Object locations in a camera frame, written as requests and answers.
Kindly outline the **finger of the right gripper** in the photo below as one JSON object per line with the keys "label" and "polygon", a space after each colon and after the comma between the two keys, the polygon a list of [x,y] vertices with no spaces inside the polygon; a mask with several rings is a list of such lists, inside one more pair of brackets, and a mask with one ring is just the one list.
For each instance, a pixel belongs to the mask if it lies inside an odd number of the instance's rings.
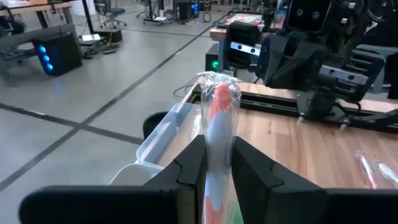
{"label": "finger of the right gripper", "polygon": [[281,36],[272,34],[262,41],[258,59],[258,77],[270,78],[277,71],[280,62],[281,40]]}
{"label": "finger of the right gripper", "polygon": [[300,42],[292,56],[285,55],[284,49],[272,49],[270,87],[307,91],[315,82],[325,57],[326,47],[310,42]]}

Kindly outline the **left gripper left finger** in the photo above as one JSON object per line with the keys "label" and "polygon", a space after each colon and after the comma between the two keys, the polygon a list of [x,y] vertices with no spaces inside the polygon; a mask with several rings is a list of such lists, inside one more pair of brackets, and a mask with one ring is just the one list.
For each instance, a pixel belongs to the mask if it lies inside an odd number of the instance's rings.
{"label": "left gripper left finger", "polygon": [[205,138],[198,135],[142,186],[48,186],[27,195],[22,223],[201,223]]}

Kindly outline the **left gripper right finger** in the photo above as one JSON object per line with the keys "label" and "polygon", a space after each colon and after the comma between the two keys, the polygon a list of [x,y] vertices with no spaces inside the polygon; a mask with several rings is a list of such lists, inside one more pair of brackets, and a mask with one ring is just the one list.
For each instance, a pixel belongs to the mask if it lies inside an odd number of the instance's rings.
{"label": "left gripper right finger", "polygon": [[240,137],[231,168],[244,223],[397,223],[396,190],[320,187]]}

